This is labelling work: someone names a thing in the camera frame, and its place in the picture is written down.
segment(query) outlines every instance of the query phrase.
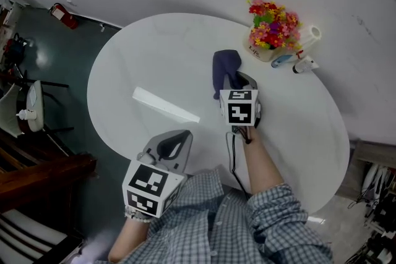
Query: plaid shirt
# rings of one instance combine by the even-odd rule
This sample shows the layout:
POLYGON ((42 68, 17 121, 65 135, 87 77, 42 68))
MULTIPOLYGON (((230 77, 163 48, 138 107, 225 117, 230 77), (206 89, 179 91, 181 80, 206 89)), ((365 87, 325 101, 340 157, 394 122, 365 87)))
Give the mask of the plaid shirt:
POLYGON ((331 263, 307 217, 286 184, 246 203, 236 190, 224 195, 217 171, 200 174, 120 263, 331 263))

